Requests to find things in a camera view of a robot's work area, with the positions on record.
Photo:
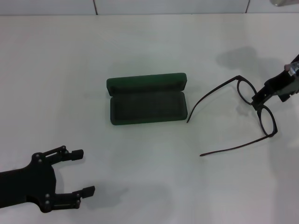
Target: dark brown eyeglasses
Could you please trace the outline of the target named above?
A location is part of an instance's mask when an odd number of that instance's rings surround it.
[[[246,104],[251,105],[251,103],[248,102],[248,101],[244,98],[244,96],[242,96],[242,94],[240,93],[240,83],[241,83],[241,82],[246,82],[246,83],[252,88],[254,94],[256,94],[256,89],[255,89],[254,86],[253,86],[247,79],[245,79],[244,77],[242,77],[242,76],[236,76],[236,77],[234,77],[234,78],[232,78],[232,79],[226,81],[225,83],[219,85],[218,87],[216,87],[215,89],[213,89],[212,91],[210,91],[208,94],[206,94],[203,98],[201,98],[201,99],[196,103],[196,105],[193,107],[193,109],[192,109],[192,111],[191,111],[191,113],[190,113],[190,115],[189,115],[189,118],[188,118],[188,120],[187,120],[187,123],[189,122],[189,120],[190,120],[190,118],[191,118],[191,116],[192,116],[192,114],[193,114],[193,111],[194,111],[194,109],[196,108],[196,106],[197,106],[197,105],[198,105],[204,98],[206,98],[207,96],[209,96],[210,94],[212,94],[212,93],[215,92],[216,90],[220,89],[221,87],[223,87],[223,86],[225,86],[225,85],[227,85],[227,84],[229,84],[229,83],[231,83],[231,82],[233,82],[233,81],[235,81],[235,80],[238,80],[237,90],[238,90],[238,93],[239,93],[240,97],[242,98],[242,100],[245,101]],[[269,115],[271,116],[271,118],[272,118],[272,122],[273,122],[273,132],[272,132],[271,134],[268,134],[268,133],[265,131],[265,128],[264,128],[263,123],[262,123],[262,110],[263,110],[263,109],[265,109],[265,110],[269,113]],[[266,139],[266,138],[271,138],[271,137],[273,137],[273,136],[278,132],[278,130],[277,130],[277,125],[276,125],[274,116],[273,116],[272,112],[270,111],[270,109],[269,109],[268,107],[262,105],[262,106],[258,107],[258,109],[256,110],[256,112],[257,112],[257,116],[258,116],[258,118],[259,118],[259,120],[260,120],[260,124],[261,124],[262,131],[263,131],[264,134],[265,134],[264,137],[262,137],[262,138],[260,138],[260,139],[257,139],[257,140],[255,140],[255,141],[249,142],[249,143],[247,143],[247,144],[241,145],[241,146],[237,146],[237,147],[233,147],[233,148],[229,148],[229,149],[224,149],[224,150],[219,150],[219,151],[213,151],[213,152],[209,152],[209,153],[203,153],[203,154],[201,154],[200,156],[205,156],[205,155],[209,155],[209,154],[213,154],[213,153],[219,153],[219,152],[225,152],[225,151],[234,150],[234,149],[237,149],[237,148],[241,148],[241,147],[244,147],[244,146],[251,145],[251,144],[253,144],[253,143],[259,142],[259,141],[264,140],[264,139]]]

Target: white wall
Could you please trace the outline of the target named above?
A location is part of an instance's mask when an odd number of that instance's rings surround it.
[[[96,0],[99,14],[244,13],[248,0]]]
[[[0,15],[95,15],[93,0],[0,0]]]

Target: glasses frame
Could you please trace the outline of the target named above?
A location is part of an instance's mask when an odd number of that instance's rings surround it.
[[[191,113],[190,113],[190,115],[189,115],[189,117],[188,117],[187,123],[189,123],[190,118],[191,118],[191,116],[192,116],[192,114],[193,114],[193,112],[194,112],[194,109],[196,108],[196,106],[197,106],[203,99],[205,99],[206,97],[208,97],[209,95],[211,95],[213,92],[219,90],[219,89],[222,88],[223,86],[225,86],[225,85],[227,85],[227,84],[229,84],[229,83],[231,83],[231,82],[233,82],[233,81],[235,81],[235,80],[238,80],[238,83],[237,83],[237,91],[238,91],[240,97],[242,98],[242,100],[244,100],[244,102],[245,102],[246,104],[248,104],[248,105],[252,105],[252,103],[248,102],[248,101],[242,96],[242,94],[240,93],[240,83],[241,83],[241,82],[246,82],[246,83],[252,88],[252,90],[253,90],[253,92],[254,92],[255,95],[257,94],[256,89],[255,89],[254,86],[253,86],[247,79],[245,79],[244,77],[242,77],[242,76],[236,76],[236,77],[231,78],[230,80],[224,82],[223,84],[217,86],[217,87],[214,88],[212,91],[210,91],[208,94],[204,95],[204,97],[201,98],[201,99],[195,104],[195,106],[193,107],[193,109],[192,109],[192,111],[191,111]],[[263,110],[263,109],[265,109],[265,110],[269,113],[269,115],[271,116],[271,118],[272,118],[272,122],[273,122],[273,132],[272,132],[271,134],[268,134],[268,133],[265,131],[265,128],[264,128],[263,123],[262,123],[262,110]],[[209,153],[203,153],[203,154],[201,154],[200,156],[206,156],[206,155],[210,155],[210,154],[214,154],[214,153],[220,153],[220,152],[226,152],[226,151],[230,151],[230,150],[238,149],[238,148],[245,147],[245,146],[251,145],[251,144],[253,144],[253,143],[259,142],[259,141],[264,140],[264,139],[266,139],[266,138],[271,138],[271,137],[273,137],[273,136],[278,132],[277,125],[276,125],[276,122],[275,122],[273,113],[272,113],[272,112],[270,111],[270,109],[269,109],[268,107],[266,107],[265,105],[261,105],[261,106],[259,106],[259,107],[256,109],[256,113],[257,113],[257,116],[258,116],[258,118],[259,118],[259,121],[260,121],[260,125],[261,125],[261,128],[262,128],[262,131],[263,131],[263,133],[265,134],[264,137],[259,138],[259,139],[255,140],[255,141],[249,142],[249,143],[247,143],[247,144],[241,145],[241,146],[237,146],[237,147],[233,147],[233,148],[228,148],[228,149],[224,149],[224,150],[213,151],[213,152],[209,152]]]

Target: white tabletop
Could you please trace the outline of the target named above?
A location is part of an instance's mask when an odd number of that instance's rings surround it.
[[[299,53],[299,14],[0,17],[0,171],[36,152],[84,149],[54,165],[57,193],[95,185],[78,210],[0,209],[2,224],[294,224],[299,220],[299,96],[263,136],[236,81],[185,121],[113,126],[106,80],[184,72],[188,111],[242,75],[257,90]]]

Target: open case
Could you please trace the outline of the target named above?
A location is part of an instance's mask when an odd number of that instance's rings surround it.
[[[107,80],[110,119],[114,125],[185,120],[188,115],[185,73]]]

